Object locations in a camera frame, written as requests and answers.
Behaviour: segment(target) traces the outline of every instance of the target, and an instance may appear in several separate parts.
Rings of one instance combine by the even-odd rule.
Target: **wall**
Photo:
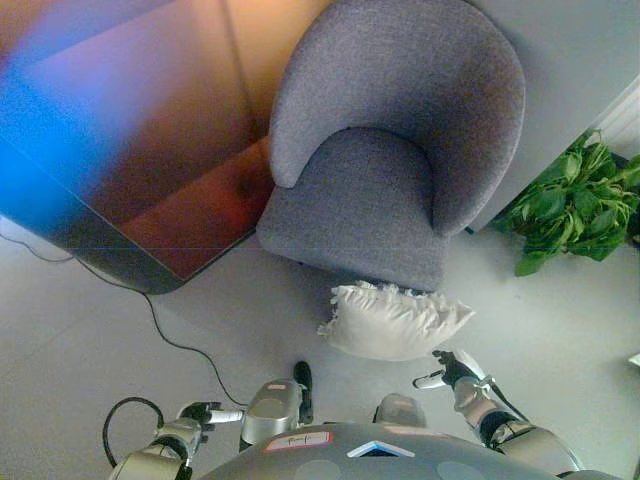
[[[483,228],[640,73],[636,0],[471,0],[513,44],[527,106],[513,164],[472,222]]]
[[[293,49],[331,0],[227,0],[243,77],[260,133]]]
[[[2,137],[186,279],[259,218],[258,142],[328,3],[0,3]]]
[[[640,154],[640,76],[613,102],[593,125],[602,141],[623,157]]]

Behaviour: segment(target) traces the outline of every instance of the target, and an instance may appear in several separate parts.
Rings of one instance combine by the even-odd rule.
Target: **black cable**
[[[151,299],[149,298],[149,296],[145,292],[143,292],[141,290],[138,290],[138,289],[135,289],[135,288],[128,287],[126,285],[122,285],[121,283],[116,283],[116,282],[112,282],[111,280],[108,280],[107,278],[103,277],[102,275],[100,275],[96,271],[94,271],[91,267],[89,267],[86,263],[84,263],[79,258],[76,258],[76,257],[72,256],[72,257],[68,257],[68,258],[62,258],[62,259],[59,259],[59,260],[52,260],[52,259],[49,259],[49,258],[45,258],[42,255],[39,255],[38,252],[36,252],[30,245],[28,245],[25,242],[22,242],[22,241],[19,241],[19,240],[13,240],[11,238],[8,238],[8,237],[4,236],[2,233],[0,233],[0,238],[3,238],[6,241],[11,242],[11,243],[16,243],[18,245],[22,245],[27,250],[29,250],[35,257],[39,258],[40,260],[44,260],[45,262],[49,262],[49,263],[64,263],[64,262],[68,262],[70,260],[73,260],[75,258],[76,260],[78,260],[78,263],[80,265],[82,265],[82,267],[84,267],[88,272],[90,272],[94,276],[98,277],[103,282],[108,283],[109,285],[112,285],[114,287],[123,288],[125,290],[129,290],[131,292],[135,292],[135,293],[138,293],[138,294],[142,295],[144,297],[144,299],[147,301],[147,303],[149,304],[149,308],[151,309],[151,316],[153,317],[153,324],[155,325],[156,330],[158,331],[158,334],[160,335],[162,340],[164,340],[166,343],[168,343],[172,347],[179,348],[180,350],[187,350],[187,351],[190,351],[190,352],[194,352],[194,353],[197,353],[197,354],[203,356],[207,360],[207,362],[209,362],[211,367],[213,367],[213,371],[215,373],[216,379],[218,380],[218,383],[220,383],[220,386],[222,387],[222,391],[227,396],[227,398],[231,402],[233,402],[234,404],[238,405],[239,407],[246,407],[248,405],[247,403],[242,403],[242,402],[237,401],[229,393],[229,390],[227,390],[227,387],[225,386],[224,382],[222,381],[222,378],[220,377],[220,372],[218,371],[218,367],[216,366],[215,362],[213,361],[213,359],[208,354],[206,354],[202,350],[199,350],[199,349],[197,349],[195,347],[188,347],[186,345],[180,345],[180,344],[175,343],[174,341],[172,341],[172,340],[167,338],[167,336],[164,334],[164,332],[160,328],[160,324],[158,323],[158,318],[156,316],[156,310],[155,310],[155,308],[153,306],[153,303],[151,302]]]
[[[527,417],[525,417],[522,414],[522,412],[520,412],[520,410],[518,410],[516,407],[514,407],[513,404],[509,400],[507,400],[507,397],[504,396],[504,394],[502,393],[502,390],[500,390],[500,387],[498,387],[497,385],[493,384],[493,385],[491,385],[491,389],[498,396],[498,398],[505,403],[505,405],[507,407],[509,407],[511,410],[514,411],[514,413],[516,415],[518,415],[520,418],[522,418],[525,422],[529,421],[529,419]]]
[[[153,411],[158,415],[158,428],[162,428],[162,426],[164,425],[164,416],[162,415],[162,411],[151,400],[147,400],[146,398],[142,397],[127,397],[116,403],[109,411],[107,418],[105,418],[104,420],[104,425],[102,426],[102,446],[104,447],[104,453],[107,456],[107,460],[109,460],[109,464],[111,464],[112,467],[115,467],[118,462],[116,462],[116,459],[111,452],[111,447],[109,447],[109,424],[111,423],[111,417],[113,417],[113,414],[116,413],[116,410],[118,410],[122,405],[131,402],[143,403],[151,407]]]
[[[149,308],[151,309],[151,316],[153,318],[153,324],[156,327],[156,330],[158,331],[158,334],[160,335],[160,337],[162,338],[162,340],[164,340],[166,343],[168,343],[169,345],[171,345],[172,347],[175,348],[179,348],[180,350],[187,350],[189,352],[194,352],[197,353],[199,355],[201,355],[202,357],[204,357],[207,362],[209,362],[209,364],[211,365],[211,367],[213,368],[213,371],[215,373],[216,379],[218,380],[218,383],[220,384],[220,387],[222,387],[222,391],[224,392],[224,394],[227,396],[227,398],[235,403],[236,405],[238,405],[239,407],[246,407],[248,404],[247,403],[242,403],[237,401],[230,393],[229,390],[227,390],[227,387],[225,386],[224,382],[222,381],[222,378],[220,377],[220,372],[218,372],[218,367],[216,366],[215,362],[213,361],[213,359],[205,352],[203,352],[202,350],[199,350],[195,347],[189,347],[186,345],[180,345],[179,343],[174,342],[173,340],[170,340],[169,338],[167,338],[167,336],[164,334],[164,332],[162,331],[162,329],[160,328],[160,324],[158,323],[158,318],[156,316],[156,310],[153,306],[153,303],[151,302],[151,299],[149,298],[149,295],[147,295],[145,292],[141,291],[141,290],[137,290],[135,288],[132,287],[128,287],[126,285],[122,285],[120,283],[116,283],[116,282],[112,282],[111,280],[108,280],[107,278],[104,278],[102,275],[98,274],[96,271],[94,271],[91,267],[89,267],[86,263],[84,263],[82,260],[77,259],[78,263],[80,265],[82,265],[86,270],[88,270],[90,273],[92,273],[93,275],[95,275],[96,277],[98,277],[100,280],[102,280],[103,282],[108,283],[109,285],[113,285],[114,287],[120,287],[123,288],[125,290],[129,290],[131,292],[135,292],[138,293],[140,295],[142,295],[144,297],[144,299],[147,301],[147,303],[149,304]]]
[[[6,235],[4,235],[3,233],[0,233],[0,238],[4,238],[7,242],[15,243],[16,245],[22,245],[24,248],[29,250],[35,257],[39,258],[40,260],[44,260],[45,262],[48,262],[48,263],[65,263],[65,262],[70,262],[71,260],[73,260],[75,258],[73,256],[60,258],[60,259],[46,258],[46,257],[43,257],[42,255],[40,255],[38,252],[36,252],[35,249],[33,247],[31,247],[31,245],[28,245],[27,243],[25,243],[25,242],[23,242],[21,240],[15,240],[13,238],[9,238]]]

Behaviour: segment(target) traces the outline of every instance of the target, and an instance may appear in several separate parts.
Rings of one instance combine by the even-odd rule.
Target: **gray armchair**
[[[462,0],[337,0],[289,62],[271,118],[273,253],[432,291],[449,238],[520,136],[511,45]]]

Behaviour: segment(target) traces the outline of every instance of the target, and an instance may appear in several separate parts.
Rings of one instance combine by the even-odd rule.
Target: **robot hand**
[[[419,390],[433,389],[445,385],[454,388],[455,383],[463,378],[470,377],[477,380],[485,378],[485,374],[480,365],[464,350],[456,350],[456,353],[436,350],[433,356],[438,359],[445,368],[433,372],[426,377],[416,378],[413,386]]]
[[[552,432],[529,423],[505,398],[493,377],[462,350],[435,351],[442,370],[416,378],[414,387],[433,389],[449,385],[455,395],[454,409],[461,413],[484,445],[499,453],[546,470],[566,475],[582,468],[580,461]],[[502,401],[491,398],[490,393]]]
[[[217,423],[240,421],[243,415],[241,411],[220,410],[219,402],[186,405],[176,420],[156,430],[149,446],[127,455],[109,480],[189,480],[191,461],[200,444],[208,440],[203,432],[213,431]]]

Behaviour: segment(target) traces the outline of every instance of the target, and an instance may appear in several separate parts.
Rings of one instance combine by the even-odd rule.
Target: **potted plant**
[[[625,240],[640,203],[640,155],[616,165],[608,147],[585,132],[494,219],[526,237],[517,276],[560,253],[604,260]]]

